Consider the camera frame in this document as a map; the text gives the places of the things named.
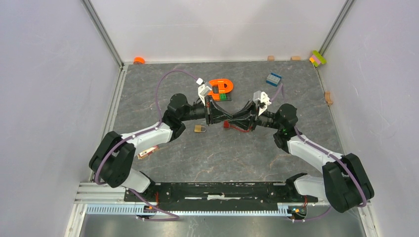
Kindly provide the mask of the red key with cord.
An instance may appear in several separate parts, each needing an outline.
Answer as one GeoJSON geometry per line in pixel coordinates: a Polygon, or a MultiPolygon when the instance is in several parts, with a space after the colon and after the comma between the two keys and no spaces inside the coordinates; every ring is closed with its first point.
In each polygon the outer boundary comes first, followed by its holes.
{"type": "Polygon", "coordinates": [[[243,133],[247,133],[247,132],[252,131],[252,127],[251,127],[251,126],[250,126],[250,127],[248,127],[247,129],[243,129],[243,128],[241,128],[241,127],[239,127],[239,126],[235,125],[235,124],[230,123],[230,122],[229,122],[229,121],[227,121],[227,120],[225,120],[225,121],[223,122],[223,128],[225,128],[225,129],[234,129],[234,130],[237,130],[237,131],[239,131],[239,132],[243,132],[243,133]]]}

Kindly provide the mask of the brass padlock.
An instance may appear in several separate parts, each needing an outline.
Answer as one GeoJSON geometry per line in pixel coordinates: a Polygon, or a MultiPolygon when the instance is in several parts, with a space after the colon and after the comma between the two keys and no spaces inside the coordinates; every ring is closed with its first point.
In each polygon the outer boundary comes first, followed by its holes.
{"type": "Polygon", "coordinates": [[[203,125],[197,124],[194,126],[194,132],[196,133],[203,133],[206,132],[207,128],[203,125]]]}

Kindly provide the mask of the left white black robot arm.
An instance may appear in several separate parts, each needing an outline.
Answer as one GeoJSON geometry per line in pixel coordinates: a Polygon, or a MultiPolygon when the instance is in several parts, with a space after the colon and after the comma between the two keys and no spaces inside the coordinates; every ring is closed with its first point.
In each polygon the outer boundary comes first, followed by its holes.
{"type": "Polygon", "coordinates": [[[143,201],[150,201],[155,196],[155,187],[148,176],[132,169],[134,157],[148,148],[177,139],[185,130],[184,121],[205,119],[208,124],[214,124],[232,117],[211,96],[191,105],[184,94],[175,94],[156,124],[126,134],[110,131],[104,136],[89,162],[89,168],[95,173],[94,181],[98,185],[135,190],[143,201]]]}

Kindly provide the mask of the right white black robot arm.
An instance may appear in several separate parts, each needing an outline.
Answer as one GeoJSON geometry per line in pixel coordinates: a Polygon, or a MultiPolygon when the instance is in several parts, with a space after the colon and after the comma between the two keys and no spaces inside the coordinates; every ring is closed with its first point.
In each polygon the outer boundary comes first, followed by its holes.
{"type": "Polygon", "coordinates": [[[297,109],[283,104],[272,113],[259,113],[261,108],[249,103],[228,120],[231,125],[254,130],[257,126],[276,129],[276,146],[284,152],[303,159],[319,170],[322,177],[301,173],[287,180],[286,197],[299,201],[304,196],[326,200],[338,212],[353,207],[365,207],[374,197],[374,189],[360,159],[352,153],[343,155],[328,150],[303,135],[296,127],[297,109]]]}

